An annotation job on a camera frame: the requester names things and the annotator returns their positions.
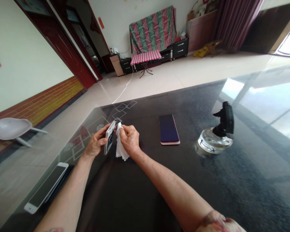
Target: pink striped cloth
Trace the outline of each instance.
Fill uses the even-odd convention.
[[[131,66],[136,64],[136,63],[142,63],[150,60],[156,60],[160,59],[162,56],[158,50],[151,51],[151,52],[146,52],[146,53],[140,53],[133,55],[132,60],[131,60]]]

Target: forearm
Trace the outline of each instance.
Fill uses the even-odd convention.
[[[65,186],[35,229],[36,232],[54,228],[62,228],[64,232],[76,230],[92,162],[93,159],[81,156]]]
[[[174,172],[141,150],[131,156],[156,186],[184,231],[196,231],[213,208]]]

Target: smartphone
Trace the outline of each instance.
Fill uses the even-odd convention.
[[[47,179],[43,182],[41,187],[36,191],[36,193],[31,197],[28,203],[25,205],[24,209],[30,214],[34,214],[38,208],[46,202],[59,181],[61,180],[63,174],[66,172],[68,168],[67,163],[59,163],[51,172],[51,174],[47,177]]]
[[[160,143],[162,145],[180,144],[173,114],[159,116]]]
[[[116,122],[113,121],[111,126],[106,131],[105,137],[107,138],[107,144],[104,146],[104,155],[106,155],[109,152],[111,145],[113,143],[115,124]]]

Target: purple curtain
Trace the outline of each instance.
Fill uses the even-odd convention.
[[[237,52],[256,19],[263,0],[220,0],[216,39],[229,52]]]

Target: person's right hand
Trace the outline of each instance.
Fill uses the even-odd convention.
[[[123,148],[126,150],[129,156],[133,156],[133,154],[140,150],[139,147],[139,133],[135,129],[134,126],[125,126],[121,125],[124,130],[120,129],[120,140],[123,145]]]

